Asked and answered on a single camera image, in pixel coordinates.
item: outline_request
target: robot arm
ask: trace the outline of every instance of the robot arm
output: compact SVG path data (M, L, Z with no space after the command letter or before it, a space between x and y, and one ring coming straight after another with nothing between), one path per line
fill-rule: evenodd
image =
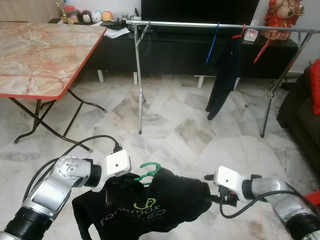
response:
M0 240L41 240L68 201L72 188L87 186L100 192L108 178L130 171L125 150L107 156L101 165L76 156L59 158L48 178L35 186L14 219L0 232Z
M214 175L205 178L208 179L208 176L219 186L220 203L226 202L233 206L237 205L237 200L249 203L263 194L291 190L280 178L259 175L247 178L224 166L220 166ZM301 197L279 193L265 196L263 200L271 204L294 240L320 240L320 217Z

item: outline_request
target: red table edge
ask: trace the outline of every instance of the red table edge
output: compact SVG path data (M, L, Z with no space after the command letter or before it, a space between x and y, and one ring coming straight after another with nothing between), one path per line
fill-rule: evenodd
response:
M103 31L103 33L101 34L101 36L99 37L99 39L96 41L96 43L93 45L91 51L88 53L88 55L85 57L85 59L83 60L83 62L81 63L81 65L79 66L79 68L77 69L77 71L74 73L74 75L72 76L71 80L69 81L69 83L65 86L65 88L63 89L63 91L60 93L60 95L58 96L38 96L38 95L21 95L21 94L7 94L7 93L0 93L0 97L6 97L6 98L21 98L21 99L41 99L41 100L59 100L60 98L62 98L66 91L69 89L69 87L71 86L71 84L74 82L74 80L76 79L76 77L78 76L79 72L82 70L82 68L84 67L84 65L86 64L86 62L88 61L89 57L91 56L91 54L94 52L94 50L96 49L97 45L100 43L101 39L103 38L103 36L105 35L107 28L104 27L105 30Z

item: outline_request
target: sofa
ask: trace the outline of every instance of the sofa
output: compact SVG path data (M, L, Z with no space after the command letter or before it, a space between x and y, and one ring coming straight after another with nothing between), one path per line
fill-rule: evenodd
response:
M311 164L320 172L320 115L314 115L310 68L293 85L277 116L282 128L289 128Z

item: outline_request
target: marble-pattern tabletop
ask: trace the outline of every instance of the marble-pattern tabletop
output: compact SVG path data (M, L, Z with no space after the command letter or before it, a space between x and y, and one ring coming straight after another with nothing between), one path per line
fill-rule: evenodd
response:
M60 99L106 30L101 26L0 22L0 97Z

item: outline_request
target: black garment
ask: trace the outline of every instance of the black garment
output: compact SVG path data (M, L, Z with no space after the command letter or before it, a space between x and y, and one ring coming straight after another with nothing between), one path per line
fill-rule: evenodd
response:
M215 68L218 75L215 79L211 96L206 107L210 112L208 120L212 120L224 105L229 93L233 91L241 64L241 37L232 38L222 51Z
M162 168L149 187L134 181L129 173L112 177L106 191L92 192L72 201L74 216L83 240L91 240L93 223L102 240L137 240L149 232L169 232L180 223L196 220L211 207L204 201L209 186L198 179L174 175Z

